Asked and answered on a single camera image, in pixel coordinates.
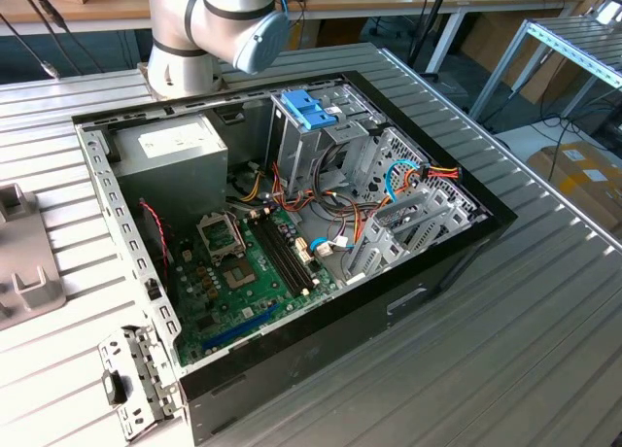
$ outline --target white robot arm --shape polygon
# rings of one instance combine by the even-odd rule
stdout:
[[[274,61],[289,32],[275,0],[149,0],[154,48],[149,83],[166,98],[217,90],[217,59],[255,74]]]

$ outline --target ram slot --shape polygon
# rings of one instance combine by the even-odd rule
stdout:
[[[286,243],[276,225],[270,219],[251,223],[251,231],[259,240],[261,248],[285,281],[293,296],[300,296],[304,289],[313,289],[313,280],[302,267],[294,252]]]

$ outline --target slotted aluminum tabletop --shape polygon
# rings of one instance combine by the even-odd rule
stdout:
[[[233,86],[356,69],[519,215],[452,290],[214,446],[609,445],[622,430],[622,257],[458,109],[371,45],[283,53]],[[0,87],[0,182],[33,190],[69,302],[0,332],[0,443],[124,445],[97,343],[141,311],[69,116],[150,102],[138,72]],[[181,420],[139,445],[190,446]]]
[[[527,32],[613,87],[622,86],[622,29],[590,17],[528,20]]]

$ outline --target white table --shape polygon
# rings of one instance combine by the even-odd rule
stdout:
[[[353,68],[519,219],[450,291],[209,445],[609,445],[622,427],[619,244],[388,52],[288,52],[258,76],[225,78]],[[0,180],[37,193],[70,295],[0,332],[2,445],[124,445],[95,347],[142,313],[68,119],[150,101],[134,71],[0,87]],[[139,445],[190,446],[190,430],[178,420]]]

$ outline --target table leg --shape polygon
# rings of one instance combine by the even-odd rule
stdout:
[[[575,7],[576,7],[575,4],[567,5],[560,12],[558,17],[569,17]],[[544,57],[544,53],[546,52],[547,49],[548,49],[548,46],[545,46],[544,44],[540,44],[539,46],[537,46],[536,52],[534,53],[534,55],[532,55],[530,60],[527,62],[527,65],[523,69],[522,73],[517,78],[517,80],[514,82],[514,85],[512,86],[512,90],[518,89],[525,82],[525,80],[529,79],[534,69],[541,62],[542,58]]]
[[[445,25],[445,29],[440,36],[440,40],[436,45],[436,49],[434,49],[434,54],[430,59],[430,63],[428,63],[426,73],[438,72],[440,65],[447,55],[447,51],[449,51],[449,48],[451,47],[451,43],[454,42],[454,38],[456,37],[458,29],[460,29],[460,25],[463,23],[463,19],[465,19],[465,15],[466,13],[460,11],[450,15],[449,20]]]
[[[574,107],[578,105],[581,99],[585,97],[585,94],[587,94],[588,90],[590,90],[592,86],[595,84],[595,82],[598,80],[599,79],[596,76],[591,76],[590,79],[587,80],[587,82],[585,83],[585,85],[583,85],[581,90],[572,98],[572,100],[570,101],[570,104],[568,104],[568,106],[564,109],[564,112],[562,112],[563,119],[566,118],[570,114],[570,112],[574,110]]]
[[[477,100],[470,109],[468,115],[473,120],[477,120],[481,113],[484,111],[486,105],[488,104],[488,101],[493,95],[493,92],[495,92],[495,89],[499,85],[499,82],[501,81],[501,77],[505,73],[505,70],[509,67],[510,63],[514,59],[514,56],[516,56],[516,53],[518,53],[518,51],[520,51],[521,47],[523,46],[523,43],[525,42],[525,37],[527,36],[527,24],[528,21],[524,20],[523,24],[521,24],[521,27],[518,29],[518,32],[514,36],[514,39],[512,39],[509,47],[501,57],[497,68],[495,68],[495,71],[493,71],[493,74],[490,76],[488,83],[486,83],[481,93],[479,94],[479,97],[477,97]]]

